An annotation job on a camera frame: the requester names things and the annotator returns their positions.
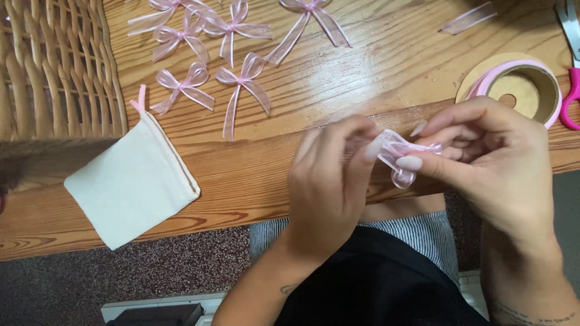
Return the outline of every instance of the wicker basket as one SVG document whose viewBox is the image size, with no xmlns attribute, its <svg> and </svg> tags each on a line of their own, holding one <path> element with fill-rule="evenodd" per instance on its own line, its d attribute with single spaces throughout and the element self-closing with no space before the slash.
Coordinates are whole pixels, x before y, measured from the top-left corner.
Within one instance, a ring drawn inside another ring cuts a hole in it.
<svg viewBox="0 0 580 326">
<path fill-rule="evenodd" d="M 127 133 L 101 0 L 0 0 L 0 19 L 0 158 Z"/>
</svg>

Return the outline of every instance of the forearm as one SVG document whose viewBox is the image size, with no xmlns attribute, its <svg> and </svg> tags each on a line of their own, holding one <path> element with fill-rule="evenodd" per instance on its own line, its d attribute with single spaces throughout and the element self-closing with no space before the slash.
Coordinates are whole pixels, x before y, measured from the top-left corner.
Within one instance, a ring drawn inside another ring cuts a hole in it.
<svg viewBox="0 0 580 326">
<path fill-rule="evenodd" d="M 288 295 L 322 262 L 307 262 L 288 252 L 284 232 L 234 284 L 212 325 L 272 325 Z"/>
<path fill-rule="evenodd" d="M 521 246 L 484 223 L 481 280 L 492 321 L 502 325 L 580 325 L 554 235 Z"/>
</svg>

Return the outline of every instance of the hand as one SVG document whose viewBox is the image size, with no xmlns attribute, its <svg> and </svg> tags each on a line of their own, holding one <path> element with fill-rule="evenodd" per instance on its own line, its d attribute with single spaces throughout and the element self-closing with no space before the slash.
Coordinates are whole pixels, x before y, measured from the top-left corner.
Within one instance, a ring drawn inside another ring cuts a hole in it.
<svg viewBox="0 0 580 326">
<path fill-rule="evenodd" d="M 552 167 L 546 128 L 489 97 L 454 104 L 428 120 L 415 152 L 397 160 L 457 188 L 480 216 L 518 242 L 553 237 Z"/>
<path fill-rule="evenodd" d="M 349 239 L 382 144 L 370 142 L 344 166 L 346 142 L 379 134 L 375 123 L 360 115 L 305 134 L 288 176 L 290 223 L 281 237 L 293 255 L 322 264 Z"/>
</svg>

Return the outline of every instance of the speckled carpet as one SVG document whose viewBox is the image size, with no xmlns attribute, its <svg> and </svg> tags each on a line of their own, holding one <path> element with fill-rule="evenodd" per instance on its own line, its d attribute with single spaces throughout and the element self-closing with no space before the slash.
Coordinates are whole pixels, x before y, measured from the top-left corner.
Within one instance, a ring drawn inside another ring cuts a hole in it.
<svg viewBox="0 0 580 326">
<path fill-rule="evenodd" d="M 459 270 L 477 269 L 479 218 L 445 200 Z M 247 226 L 1 262 L 0 326 L 102 326 L 105 303 L 222 292 L 249 264 Z"/>
</svg>

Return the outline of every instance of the white drawstring pouch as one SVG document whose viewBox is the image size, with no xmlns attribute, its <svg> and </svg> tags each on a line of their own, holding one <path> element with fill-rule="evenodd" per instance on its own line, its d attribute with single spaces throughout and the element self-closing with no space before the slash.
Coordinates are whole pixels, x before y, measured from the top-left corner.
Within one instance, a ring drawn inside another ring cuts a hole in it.
<svg viewBox="0 0 580 326">
<path fill-rule="evenodd" d="M 69 176 L 64 186 L 103 242 L 112 250 L 177 214 L 200 196 L 200 188 L 175 147 L 145 111 L 116 144 Z"/>
</svg>

